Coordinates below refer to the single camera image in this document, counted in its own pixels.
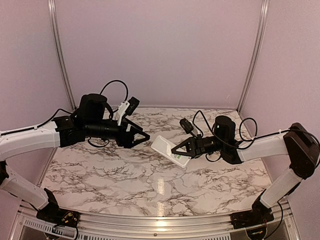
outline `white wall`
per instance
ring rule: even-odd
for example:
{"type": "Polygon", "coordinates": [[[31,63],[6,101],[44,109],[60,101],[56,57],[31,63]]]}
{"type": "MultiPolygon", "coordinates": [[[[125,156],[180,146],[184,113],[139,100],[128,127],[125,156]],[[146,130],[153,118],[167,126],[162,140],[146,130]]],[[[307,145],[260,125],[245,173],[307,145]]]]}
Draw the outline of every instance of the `white wall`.
{"type": "MultiPolygon", "coordinates": [[[[44,122],[69,109],[55,52],[47,1],[0,1],[0,130],[44,122]]],[[[35,182],[50,150],[7,161],[35,182]]],[[[0,190],[0,240],[7,240],[20,200],[0,190]]]]}
{"type": "MultiPolygon", "coordinates": [[[[300,122],[320,139],[320,1],[271,0],[262,50],[242,116],[253,117],[259,135],[300,122]]],[[[265,159],[272,179],[288,157],[265,159]]],[[[302,240],[320,236],[320,168],[291,195],[302,240]]]]}
{"type": "MultiPolygon", "coordinates": [[[[141,106],[236,108],[261,1],[57,0],[75,96],[125,81],[141,106]]],[[[106,92],[124,99],[119,84],[106,92]]]]}

